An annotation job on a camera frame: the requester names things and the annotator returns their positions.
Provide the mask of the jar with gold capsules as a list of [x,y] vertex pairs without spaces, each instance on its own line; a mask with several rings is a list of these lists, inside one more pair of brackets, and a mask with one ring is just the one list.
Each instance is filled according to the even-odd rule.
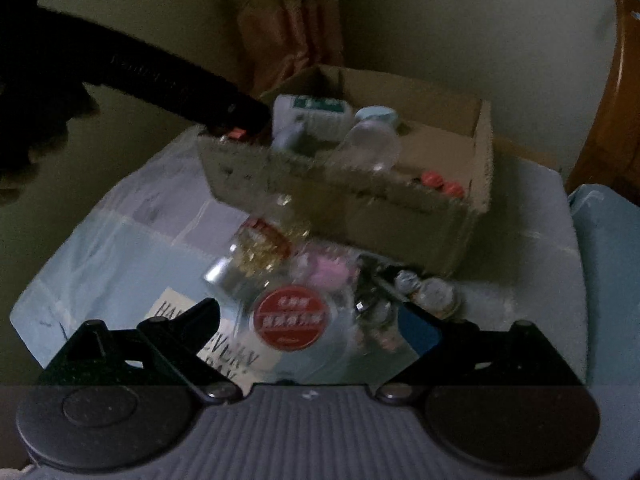
[[236,300],[259,292],[296,254],[310,232],[311,224],[292,195],[268,195],[241,223],[227,252],[212,262],[203,280]]

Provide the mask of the clear jar with red label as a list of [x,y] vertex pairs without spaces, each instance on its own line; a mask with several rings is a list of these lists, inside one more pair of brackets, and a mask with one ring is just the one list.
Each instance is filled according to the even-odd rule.
[[416,359],[397,320],[379,326],[357,315],[356,281],[327,292],[296,282],[288,268],[239,300],[230,338],[235,379],[376,386]]

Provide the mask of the black correction tape dispenser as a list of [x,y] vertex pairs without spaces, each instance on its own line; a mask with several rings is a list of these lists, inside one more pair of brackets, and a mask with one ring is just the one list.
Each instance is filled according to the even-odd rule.
[[357,258],[357,269],[355,309],[360,318],[375,325],[390,324],[407,302],[439,320],[450,318],[460,307],[454,284],[427,275],[412,264],[362,254]]

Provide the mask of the brown cardboard box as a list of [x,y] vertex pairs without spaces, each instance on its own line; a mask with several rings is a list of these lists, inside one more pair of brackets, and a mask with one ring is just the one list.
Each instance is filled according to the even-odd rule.
[[[419,79],[329,65],[309,67],[260,99],[272,105],[281,93],[393,108],[400,116],[396,167],[385,174],[347,170],[201,133],[196,145],[213,196],[253,212],[266,195],[292,195],[318,237],[453,274],[490,206],[489,102]],[[427,170],[460,183],[465,198],[420,184]]]

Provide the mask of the clear round bottle blue lid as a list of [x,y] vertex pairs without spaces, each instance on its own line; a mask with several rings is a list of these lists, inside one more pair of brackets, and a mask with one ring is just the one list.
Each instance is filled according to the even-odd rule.
[[346,157],[345,164],[373,171],[391,170],[401,153],[399,124],[399,115],[393,108],[361,107],[340,145],[340,152]]

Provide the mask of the light blue patterned blanket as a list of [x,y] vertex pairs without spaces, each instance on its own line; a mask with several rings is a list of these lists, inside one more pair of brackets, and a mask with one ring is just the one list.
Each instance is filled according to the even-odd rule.
[[[171,298],[204,298],[204,272],[244,219],[209,192],[190,128],[108,192],[14,304],[10,320],[40,365],[99,318],[138,324]],[[465,318],[485,330],[534,322],[579,377],[587,374],[582,260],[560,175],[494,156],[488,214],[454,274]]]

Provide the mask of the brown wooden headboard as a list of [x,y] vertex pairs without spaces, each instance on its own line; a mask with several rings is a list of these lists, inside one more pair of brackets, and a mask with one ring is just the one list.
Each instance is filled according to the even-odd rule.
[[639,0],[615,1],[616,44],[596,118],[565,182],[639,191]]

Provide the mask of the blue floral pillow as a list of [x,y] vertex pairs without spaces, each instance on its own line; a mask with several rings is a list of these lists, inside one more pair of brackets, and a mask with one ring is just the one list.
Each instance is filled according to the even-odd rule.
[[585,184],[570,194],[584,272],[588,382],[639,383],[639,207],[610,188]]

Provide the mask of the brown patterned curtain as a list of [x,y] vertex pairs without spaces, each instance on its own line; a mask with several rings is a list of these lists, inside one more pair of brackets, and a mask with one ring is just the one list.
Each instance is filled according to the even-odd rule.
[[234,0],[258,96],[315,65],[344,64],[338,0]]

